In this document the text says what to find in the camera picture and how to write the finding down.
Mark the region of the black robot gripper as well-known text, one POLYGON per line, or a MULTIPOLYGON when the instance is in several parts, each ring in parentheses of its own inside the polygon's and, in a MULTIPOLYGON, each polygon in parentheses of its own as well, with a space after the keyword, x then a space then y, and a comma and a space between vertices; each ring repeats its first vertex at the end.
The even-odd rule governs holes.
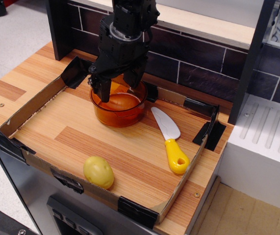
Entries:
POLYGON ((103 17, 100 22, 99 56, 90 66, 89 83, 96 94, 108 103, 111 81, 120 74, 131 87, 137 88, 147 63, 149 43, 143 41, 143 32, 137 20, 123 17, 103 17))

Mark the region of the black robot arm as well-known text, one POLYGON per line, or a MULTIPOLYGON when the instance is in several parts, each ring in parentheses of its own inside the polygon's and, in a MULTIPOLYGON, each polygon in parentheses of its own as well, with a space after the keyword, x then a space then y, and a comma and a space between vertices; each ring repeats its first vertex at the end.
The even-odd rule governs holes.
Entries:
POLYGON ((112 79, 137 88, 145 72, 153 39, 151 27, 160 12, 154 0, 114 0, 113 13, 100 21, 99 56, 90 66, 89 84, 102 102, 110 99, 112 79))

